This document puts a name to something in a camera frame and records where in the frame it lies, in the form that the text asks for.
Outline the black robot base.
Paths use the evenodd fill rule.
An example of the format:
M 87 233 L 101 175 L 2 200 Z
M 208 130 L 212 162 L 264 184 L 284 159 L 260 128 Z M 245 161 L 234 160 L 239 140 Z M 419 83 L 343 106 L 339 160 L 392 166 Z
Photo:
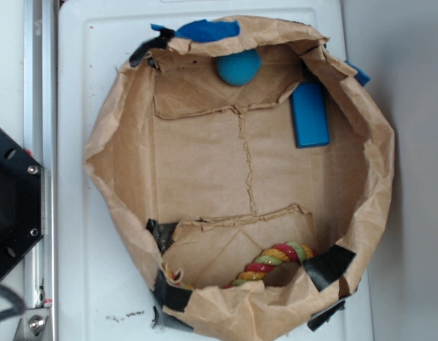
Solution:
M 0 281 L 43 236 L 42 170 L 0 128 Z

